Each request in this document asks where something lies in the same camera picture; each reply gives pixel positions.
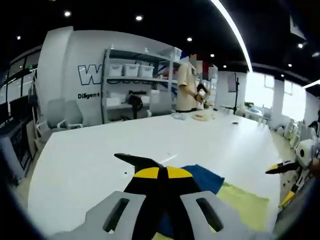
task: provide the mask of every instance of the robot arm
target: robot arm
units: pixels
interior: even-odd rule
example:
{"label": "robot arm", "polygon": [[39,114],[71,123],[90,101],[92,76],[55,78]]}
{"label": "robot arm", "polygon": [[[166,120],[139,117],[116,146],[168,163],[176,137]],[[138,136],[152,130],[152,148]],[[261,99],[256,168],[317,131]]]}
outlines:
{"label": "robot arm", "polygon": [[279,207],[286,205],[303,187],[310,175],[310,165],[314,158],[320,159],[320,143],[318,140],[314,141],[313,139],[307,139],[299,143],[295,160],[289,160],[273,165],[265,172],[266,174],[280,174],[287,171],[298,171],[296,183],[292,186],[289,194],[284,198]]}

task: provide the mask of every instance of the yellow cloth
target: yellow cloth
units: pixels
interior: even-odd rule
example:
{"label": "yellow cloth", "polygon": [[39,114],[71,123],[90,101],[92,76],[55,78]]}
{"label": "yellow cloth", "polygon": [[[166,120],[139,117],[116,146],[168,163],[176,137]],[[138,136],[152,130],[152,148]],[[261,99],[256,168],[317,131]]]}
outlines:
{"label": "yellow cloth", "polygon": [[[216,196],[229,206],[235,208],[238,211],[240,220],[249,228],[264,231],[269,203],[268,198],[259,197],[226,182],[223,183]],[[153,240],[171,239],[158,232],[153,237]]]}

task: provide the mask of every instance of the towel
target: towel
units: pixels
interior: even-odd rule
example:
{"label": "towel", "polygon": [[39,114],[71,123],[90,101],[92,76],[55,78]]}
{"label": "towel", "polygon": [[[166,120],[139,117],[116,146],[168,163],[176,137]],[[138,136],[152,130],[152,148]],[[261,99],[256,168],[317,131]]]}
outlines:
{"label": "towel", "polygon": [[[219,199],[238,211],[240,220],[247,227],[264,231],[269,199],[256,196],[236,186],[224,182],[216,195]],[[156,233],[152,240],[171,240],[172,238]]]}
{"label": "towel", "polygon": [[[224,177],[220,177],[197,164],[184,166],[182,169],[187,170],[192,174],[194,181],[198,184],[201,191],[211,191],[214,194],[217,194],[225,180]],[[174,232],[170,224],[170,218],[167,214],[163,216],[158,232],[170,238],[174,237]]]}

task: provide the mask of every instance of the glass window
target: glass window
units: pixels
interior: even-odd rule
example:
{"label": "glass window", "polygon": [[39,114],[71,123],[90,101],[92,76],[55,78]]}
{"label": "glass window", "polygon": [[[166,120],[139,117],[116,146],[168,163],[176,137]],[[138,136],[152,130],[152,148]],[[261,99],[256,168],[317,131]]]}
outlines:
{"label": "glass window", "polygon": [[21,78],[9,83],[7,85],[7,88],[8,88],[8,93],[7,93],[8,102],[11,102],[15,99],[20,98]]}
{"label": "glass window", "polygon": [[275,78],[273,76],[265,75],[264,86],[273,89],[275,87]]}
{"label": "glass window", "polygon": [[285,81],[282,114],[295,121],[302,121],[305,117],[305,111],[306,90],[298,84]]}
{"label": "glass window", "polygon": [[257,107],[271,109],[274,101],[274,85],[275,79],[272,76],[268,77],[266,81],[264,74],[249,72],[246,79],[244,100]]}
{"label": "glass window", "polygon": [[22,96],[26,96],[29,93],[29,89],[32,85],[32,77],[33,73],[30,73],[23,77],[23,84],[22,84]]}
{"label": "glass window", "polygon": [[32,55],[27,56],[25,68],[28,68],[30,65],[38,64],[39,57],[40,57],[40,51],[38,51]]}
{"label": "glass window", "polygon": [[284,93],[292,95],[293,84],[290,81],[284,81]]}
{"label": "glass window", "polygon": [[0,89],[0,104],[3,104],[6,102],[6,90],[7,90],[7,85],[4,85]]}
{"label": "glass window", "polygon": [[21,59],[10,66],[9,77],[23,70],[25,59]]}

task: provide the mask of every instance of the white storage bin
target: white storage bin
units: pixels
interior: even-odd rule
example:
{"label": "white storage bin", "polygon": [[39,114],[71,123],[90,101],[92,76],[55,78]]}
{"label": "white storage bin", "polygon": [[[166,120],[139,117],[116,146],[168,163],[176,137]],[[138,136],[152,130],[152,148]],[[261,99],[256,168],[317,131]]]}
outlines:
{"label": "white storage bin", "polygon": [[125,93],[117,93],[117,92],[110,92],[109,98],[119,98],[121,103],[126,101],[126,94]]}
{"label": "white storage bin", "polygon": [[110,64],[109,76],[110,77],[120,77],[122,76],[122,64]]}
{"label": "white storage bin", "polygon": [[138,76],[141,78],[152,78],[153,77],[153,72],[154,72],[153,66],[139,66],[139,73]]}
{"label": "white storage bin", "polygon": [[167,58],[173,57],[174,61],[179,61],[181,58],[182,50],[177,47],[170,47],[160,51],[159,54]]}
{"label": "white storage bin", "polygon": [[126,77],[137,77],[139,65],[138,64],[125,64],[124,65],[124,76]]}
{"label": "white storage bin", "polygon": [[107,97],[106,98],[106,106],[107,107],[118,106],[120,104],[121,104],[121,101],[120,101],[119,97]]}
{"label": "white storage bin", "polygon": [[150,97],[149,96],[141,96],[141,101],[144,104],[150,103]]}

